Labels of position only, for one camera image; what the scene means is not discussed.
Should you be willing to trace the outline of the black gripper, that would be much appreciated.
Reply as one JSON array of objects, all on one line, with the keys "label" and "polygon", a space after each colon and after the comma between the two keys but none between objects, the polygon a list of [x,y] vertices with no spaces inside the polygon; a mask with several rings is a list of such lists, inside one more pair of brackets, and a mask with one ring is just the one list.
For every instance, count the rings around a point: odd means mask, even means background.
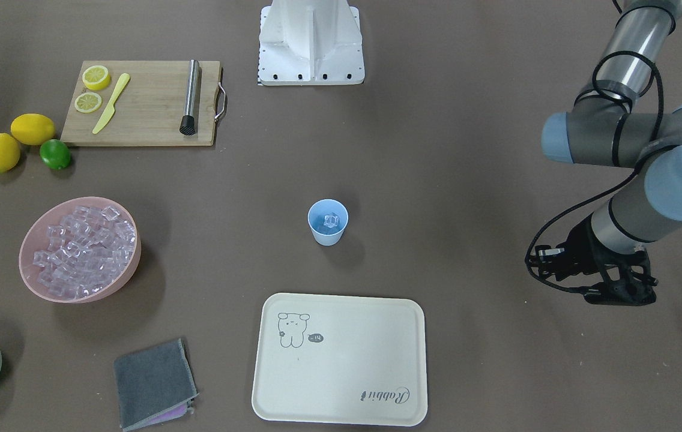
[{"label": "black gripper", "polygon": [[563,243],[563,276],[598,274],[601,281],[582,290],[590,304],[645,306],[656,302],[659,283],[647,252],[616,253],[598,240],[591,217],[577,224]]}]

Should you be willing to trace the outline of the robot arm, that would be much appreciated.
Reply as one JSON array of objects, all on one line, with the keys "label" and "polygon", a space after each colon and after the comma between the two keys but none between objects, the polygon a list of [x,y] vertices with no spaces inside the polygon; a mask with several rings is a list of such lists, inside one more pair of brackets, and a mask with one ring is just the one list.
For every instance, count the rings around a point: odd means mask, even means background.
[{"label": "robot arm", "polygon": [[590,304],[656,301],[646,246],[682,227],[682,105],[669,113],[656,58],[682,1],[626,1],[602,58],[569,112],[542,128],[548,159],[631,169],[608,201],[556,246],[535,235],[525,265],[536,281]]}]

